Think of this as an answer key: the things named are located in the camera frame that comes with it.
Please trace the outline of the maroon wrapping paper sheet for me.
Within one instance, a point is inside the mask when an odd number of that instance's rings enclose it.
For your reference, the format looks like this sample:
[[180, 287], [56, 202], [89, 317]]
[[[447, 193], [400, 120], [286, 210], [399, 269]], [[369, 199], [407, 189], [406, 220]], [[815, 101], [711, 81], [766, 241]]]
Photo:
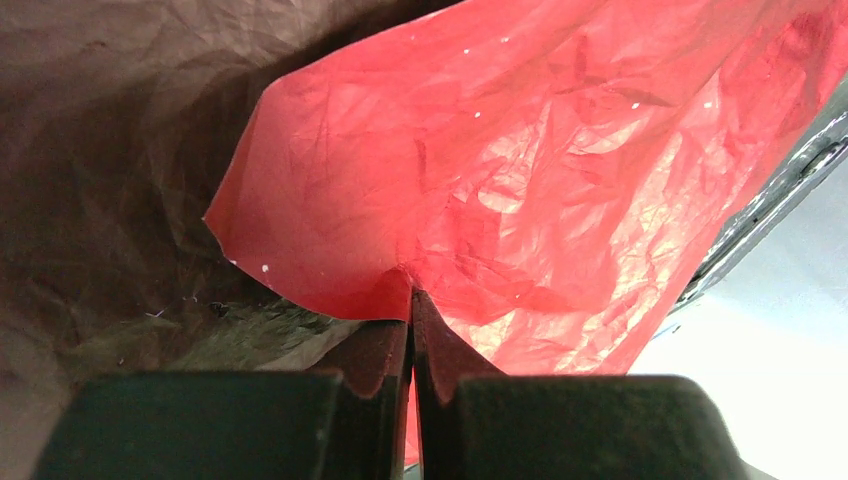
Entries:
[[622, 373], [846, 71], [843, 1], [5, 1], [1, 475], [101, 375], [416, 289], [510, 373]]

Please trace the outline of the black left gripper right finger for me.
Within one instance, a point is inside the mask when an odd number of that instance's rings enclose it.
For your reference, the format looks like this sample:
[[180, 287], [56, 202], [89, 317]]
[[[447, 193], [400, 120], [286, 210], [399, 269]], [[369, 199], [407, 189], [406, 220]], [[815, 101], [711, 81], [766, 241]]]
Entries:
[[715, 404], [680, 376], [509, 375], [411, 297], [426, 479], [743, 479]]

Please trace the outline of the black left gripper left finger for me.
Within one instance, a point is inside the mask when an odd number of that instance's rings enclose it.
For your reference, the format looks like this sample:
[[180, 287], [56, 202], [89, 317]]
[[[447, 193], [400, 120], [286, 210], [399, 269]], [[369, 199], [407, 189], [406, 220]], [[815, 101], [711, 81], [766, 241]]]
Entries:
[[408, 327], [370, 321], [304, 371], [151, 372], [90, 382], [38, 479], [398, 479]]

